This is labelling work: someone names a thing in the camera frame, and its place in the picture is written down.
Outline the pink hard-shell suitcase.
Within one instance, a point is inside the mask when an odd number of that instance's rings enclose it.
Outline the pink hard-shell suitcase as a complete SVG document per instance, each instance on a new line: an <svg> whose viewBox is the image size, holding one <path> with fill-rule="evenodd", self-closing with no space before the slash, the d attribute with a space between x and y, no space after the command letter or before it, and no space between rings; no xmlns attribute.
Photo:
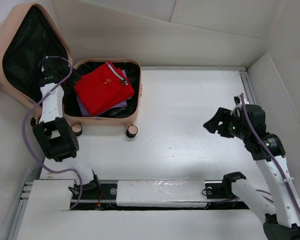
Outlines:
<svg viewBox="0 0 300 240"><path fill-rule="evenodd" d="M29 109L34 109L33 122L38 123L42 109L36 103L42 98L39 82L42 78L41 60L47 56L58 59L63 75L70 72L86 75L109 62L121 79L134 90L127 106L113 108L102 114L83 116L76 92L67 81L64 90L62 115L70 127L80 133L86 126L125 126L126 135L138 133L135 120L142 95L141 66L131 59L85 59L73 62L72 53L47 10L39 3L15 5L0 27L0 90L5 91Z"/></svg>

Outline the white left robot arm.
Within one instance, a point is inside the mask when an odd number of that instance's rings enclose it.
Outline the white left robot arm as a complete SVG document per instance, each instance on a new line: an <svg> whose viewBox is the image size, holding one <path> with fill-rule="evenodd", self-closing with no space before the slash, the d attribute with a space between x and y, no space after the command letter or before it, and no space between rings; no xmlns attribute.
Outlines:
<svg viewBox="0 0 300 240"><path fill-rule="evenodd" d="M39 89L42 99L38 103L41 115L37 123L32 123L32 132L45 157L67 166L63 170L45 169L54 174L73 172L78 183L70 191L79 198L97 198L102 193L98 176L92 169L75 160L79 150L77 133L64 117L63 98L67 87L73 86L81 79L71 63L61 56L45 56L39 63L41 77Z"/></svg>

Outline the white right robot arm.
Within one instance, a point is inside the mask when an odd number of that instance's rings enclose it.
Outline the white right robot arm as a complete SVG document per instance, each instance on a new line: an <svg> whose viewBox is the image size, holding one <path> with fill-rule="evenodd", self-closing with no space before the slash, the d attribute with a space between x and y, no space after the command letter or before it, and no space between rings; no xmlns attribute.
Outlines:
<svg viewBox="0 0 300 240"><path fill-rule="evenodd" d="M266 131L264 110L253 104L238 104L233 110L220 107L203 127L224 138L241 139L260 169L270 194L270 198L265 197L237 171L225 174L216 186L207 185L207 198L238 198L258 217L267 239L300 240L300 198L281 140Z"/></svg>

